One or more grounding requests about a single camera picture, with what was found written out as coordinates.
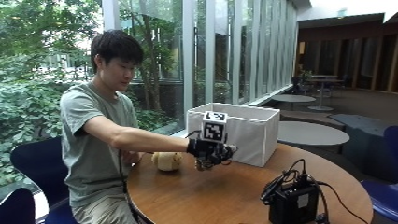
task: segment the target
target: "white cardboard box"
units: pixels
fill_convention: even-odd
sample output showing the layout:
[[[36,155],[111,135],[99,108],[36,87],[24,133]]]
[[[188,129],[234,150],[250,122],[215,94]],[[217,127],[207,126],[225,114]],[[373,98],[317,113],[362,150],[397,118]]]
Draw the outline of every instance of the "white cardboard box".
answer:
[[[188,133],[201,129],[205,111],[228,114],[226,144],[238,147],[233,161],[264,167],[276,150],[280,110],[211,103],[188,110]]]

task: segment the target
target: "man's arm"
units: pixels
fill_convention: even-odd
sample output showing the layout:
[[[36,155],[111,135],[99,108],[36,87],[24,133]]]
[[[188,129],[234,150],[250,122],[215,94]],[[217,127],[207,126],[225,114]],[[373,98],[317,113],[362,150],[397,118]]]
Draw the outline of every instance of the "man's arm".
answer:
[[[167,136],[143,129],[120,126],[105,116],[89,119],[84,129],[88,134],[120,150],[140,152],[187,151],[188,138]]]

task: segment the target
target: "gray t-shirt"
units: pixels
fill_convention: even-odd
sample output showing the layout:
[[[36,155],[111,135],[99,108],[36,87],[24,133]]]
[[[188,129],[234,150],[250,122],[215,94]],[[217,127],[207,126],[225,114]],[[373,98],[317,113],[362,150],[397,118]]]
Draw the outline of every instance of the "gray t-shirt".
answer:
[[[72,207],[124,192],[119,150],[83,129],[96,116],[105,116],[121,126],[139,127],[132,101],[121,93],[116,94],[117,99],[107,100],[89,82],[71,87],[61,97],[63,158]],[[131,165],[123,162],[123,168],[127,176]]]

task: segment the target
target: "round white table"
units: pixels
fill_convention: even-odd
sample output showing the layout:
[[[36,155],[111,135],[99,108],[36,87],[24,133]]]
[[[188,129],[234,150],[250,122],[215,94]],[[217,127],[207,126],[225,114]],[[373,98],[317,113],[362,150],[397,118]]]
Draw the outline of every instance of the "round white table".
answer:
[[[290,109],[294,110],[294,103],[312,102],[316,99],[312,96],[280,94],[272,97],[273,100],[290,103]]]
[[[350,140],[349,135],[329,126],[301,121],[280,121],[277,140],[301,146],[336,146]]]
[[[333,110],[332,107],[328,107],[328,106],[322,105],[325,82],[342,82],[344,80],[325,78],[325,79],[309,79],[308,81],[309,82],[321,82],[320,105],[312,105],[312,106],[309,106],[309,109],[313,109],[313,110]]]

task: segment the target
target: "black hair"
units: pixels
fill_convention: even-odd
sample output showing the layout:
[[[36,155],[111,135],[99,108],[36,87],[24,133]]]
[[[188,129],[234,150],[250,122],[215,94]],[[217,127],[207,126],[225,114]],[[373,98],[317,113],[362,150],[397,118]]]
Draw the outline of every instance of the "black hair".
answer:
[[[97,35],[91,43],[91,63],[95,74],[97,73],[96,55],[109,64],[113,58],[121,58],[136,64],[143,63],[143,47],[139,41],[121,30],[108,30]]]

